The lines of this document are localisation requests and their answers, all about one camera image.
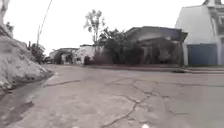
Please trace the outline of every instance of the asphalt road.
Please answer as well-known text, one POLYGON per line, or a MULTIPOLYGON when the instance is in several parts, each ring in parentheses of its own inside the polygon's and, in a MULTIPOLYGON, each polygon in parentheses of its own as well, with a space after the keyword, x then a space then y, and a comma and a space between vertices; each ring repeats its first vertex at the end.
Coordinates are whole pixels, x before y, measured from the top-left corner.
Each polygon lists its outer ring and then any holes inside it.
POLYGON ((0 128, 222 128, 224 75, 48 66, 0 101, 0 128))

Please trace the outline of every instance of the white sky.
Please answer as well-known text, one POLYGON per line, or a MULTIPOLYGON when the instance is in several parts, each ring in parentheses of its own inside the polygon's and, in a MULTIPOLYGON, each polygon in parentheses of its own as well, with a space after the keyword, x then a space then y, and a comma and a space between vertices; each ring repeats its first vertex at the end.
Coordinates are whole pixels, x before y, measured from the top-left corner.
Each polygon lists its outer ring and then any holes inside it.
MULTIPOLYGON (((50 0, 11 0, 5 22, 15 26, 14 38, 36 42, 50 0)), ((92 44, 92 36, 83 29, 85 15, 101 10, 106 25, 119 30, 137 26, 174 27, 183 6, 201 5, 204 0, 53 0, 40 44, 46 54, 52 49, 92 44)))

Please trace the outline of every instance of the building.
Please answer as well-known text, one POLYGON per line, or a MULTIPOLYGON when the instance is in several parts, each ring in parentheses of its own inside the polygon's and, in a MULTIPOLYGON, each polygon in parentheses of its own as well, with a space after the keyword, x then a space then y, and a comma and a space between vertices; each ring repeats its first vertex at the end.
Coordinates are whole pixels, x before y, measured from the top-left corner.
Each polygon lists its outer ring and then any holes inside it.
POLYGON ((133 27, 125 35, 129 43, 136 43, 144 50, 142 64, 178 64, 181 59, 178 56, 181 52, 178 44, 185 39, 187 33, 180 29, 143 26, 133 27))
POLYGON ((175 28, 188 33, 184 42, 185 65, 224 64, 224 5, 205 0, 200 6, 183 7, 175 28))
POLYGON ((78 48, 60 48, 60 49, 53 50, 52 52, 50 52, 49 57, 52 60, 54 60, 55 55, 58 52, 62 52, 61 59, 62 59, 62 62, 64 64, 66 64, 66 63, 74 63, 75 60, 73 59, 73 57, 75 56, 75 53, 76 53, 77 50, 78 50, 78 48))
POLYGON ((91 59, 95 56, 96 51, 99 51, 100 53, 103 51, 103 47, 99 46, 93 46, 88 44, 80 45, 80 48, 75 53, 75 63, 76 64, 84 64, 84 58, 85 56, 89 56, 91 59))

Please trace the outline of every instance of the shrub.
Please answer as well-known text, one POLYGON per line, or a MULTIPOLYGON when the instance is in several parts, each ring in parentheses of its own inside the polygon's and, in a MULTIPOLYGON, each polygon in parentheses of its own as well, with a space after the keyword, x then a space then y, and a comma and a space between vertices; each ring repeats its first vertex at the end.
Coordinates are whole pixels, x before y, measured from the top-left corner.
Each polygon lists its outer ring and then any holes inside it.
POLYGON ((84 58, 84 65, 90 65, 91 64, 91 60, 89 56, 85 56, 84 58))
POLYGON ((144 51, 139 46, 127 48, 124 51, 124 58, 126 64, 136 65, 140 64, 144 51))

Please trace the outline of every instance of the garage door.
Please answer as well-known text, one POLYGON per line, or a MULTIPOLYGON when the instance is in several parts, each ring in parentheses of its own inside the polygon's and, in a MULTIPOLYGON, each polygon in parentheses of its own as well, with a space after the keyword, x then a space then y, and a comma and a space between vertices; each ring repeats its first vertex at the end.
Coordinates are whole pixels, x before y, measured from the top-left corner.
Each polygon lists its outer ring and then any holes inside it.
POLYGON ((217 65, 216 44, 188 45, 189 65, 217 65))

